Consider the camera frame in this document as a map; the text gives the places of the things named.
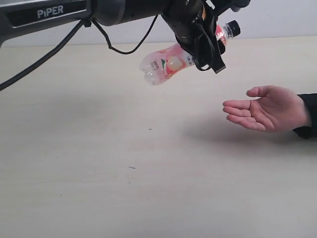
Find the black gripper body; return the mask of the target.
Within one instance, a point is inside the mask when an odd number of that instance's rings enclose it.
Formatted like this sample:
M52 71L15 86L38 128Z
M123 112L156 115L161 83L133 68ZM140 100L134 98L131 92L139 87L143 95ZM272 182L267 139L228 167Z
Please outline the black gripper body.
M171 0L162 17L198 70L219 73L226 68L215 35L216 16L204 0Z

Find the black sleeve forearm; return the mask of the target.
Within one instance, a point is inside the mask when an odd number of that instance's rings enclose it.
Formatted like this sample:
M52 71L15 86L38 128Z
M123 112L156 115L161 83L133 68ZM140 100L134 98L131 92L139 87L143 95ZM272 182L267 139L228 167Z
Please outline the black sleeve forearm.
M298 94L303 100L308 112L310 125L298 127L293 131L303 139L312 139L317 137L317 94Z

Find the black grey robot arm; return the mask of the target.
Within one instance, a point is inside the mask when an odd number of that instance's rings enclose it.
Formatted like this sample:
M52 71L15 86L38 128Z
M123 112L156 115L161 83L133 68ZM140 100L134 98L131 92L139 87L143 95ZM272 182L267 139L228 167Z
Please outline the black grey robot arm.
M194 56L196 67L219 73L225 64L216 21L230 5L229 0L2 0L0 41L78 20L113 26L161 15L180 46Z

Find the person's open hand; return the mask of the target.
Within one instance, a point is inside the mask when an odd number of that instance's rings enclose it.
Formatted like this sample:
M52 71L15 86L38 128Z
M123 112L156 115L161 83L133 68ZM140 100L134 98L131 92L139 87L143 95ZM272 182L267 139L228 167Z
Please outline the person's open hand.
M278 86L257 86L246 92L248 100L223 102L226 119L249 130L275 133L310 125L303 100Z

